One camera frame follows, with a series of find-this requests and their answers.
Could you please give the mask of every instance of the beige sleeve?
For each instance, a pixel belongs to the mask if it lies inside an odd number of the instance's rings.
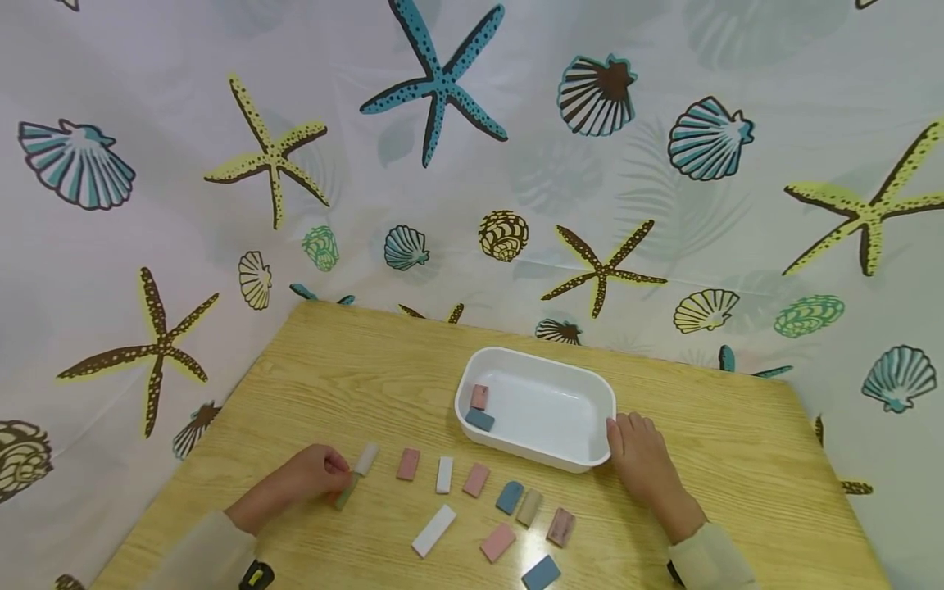
[[[675,547],[668,548],[686,590],[759,590],[754,572],[728,533],[708,523]]]
[[[236,590],[254,560],[256,537],[214,512],[160,563],[142,590]]]

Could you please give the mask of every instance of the white chalk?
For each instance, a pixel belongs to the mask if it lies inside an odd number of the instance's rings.
[[[452,521],[455,519],[456,513],[449,508],[448,504],[443,504],[443,507],[439,509],[439,512],[436,513],[436,516],[432,518],[426,528],[413,539],[413,550],[416,551],[420,557],[426,559],[432,546],[436,544],[439,537],[443,536],[443,533],[446,532],[446,529],[449,528],[449,525],[451,525]]]
[[[452,457],[439,458],[439,475],[436,476],[436,494],[448,494],[452,487]]]
[[[374,464],[374,459],[377,458],[377,451],[379,450],[380,447],[377,446],[377,443],[367,443],[367,447],[365,447],[363,453],[361,453],[361,458],[357,460],[354,473],[367,475],[367,472],[370,471],[370,466]]]

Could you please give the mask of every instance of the shower curtain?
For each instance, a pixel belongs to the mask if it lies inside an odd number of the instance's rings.
[[[937,0],[0,15],[4,587],[91,584],[316,298],[785,379],[944,584]]]

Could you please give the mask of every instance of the wooden table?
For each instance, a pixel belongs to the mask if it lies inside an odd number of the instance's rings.
[[[767,590],[888,588],[800,403],[775,380],[452,326],[320,302],[298,306],[191,456],[93,586],[136,588],[207,511],[225,508],[312,442],[354,462],[380,445],[343,512],[293,509],[261,535],[274,588],[523,588],[544,555],[554,588],[671,588],[666,540],[610,465],[573,475],[473,444],[452,398],[469,356],[505,346],[596,371],[620,411],[651,416],[684,482],[723,524]],[[406,446],[422,451],[413,482],[397,480]],[[455,458],[452,493],[434,493],[438,458]],[[479,499],[462,490],[473,462],[492,469]],[[544,493],[530,530],[495,508],[508,480]],[[429,557],[410,547],[446,502],[458,517]],[[558,506],[577,517],[567,549],[545,540]],[[502,521],[518,538],[495,565],[479,544]]]

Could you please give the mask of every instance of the white plastic tray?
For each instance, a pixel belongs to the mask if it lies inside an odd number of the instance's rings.
[[[488,387],[490,432],[465,421],[473,385]],[[472,355],[455,399],[465,435],[481,445],[583,473],[610,458],[606,418],[616,396],[592,371],[523,352],[489,346]]]

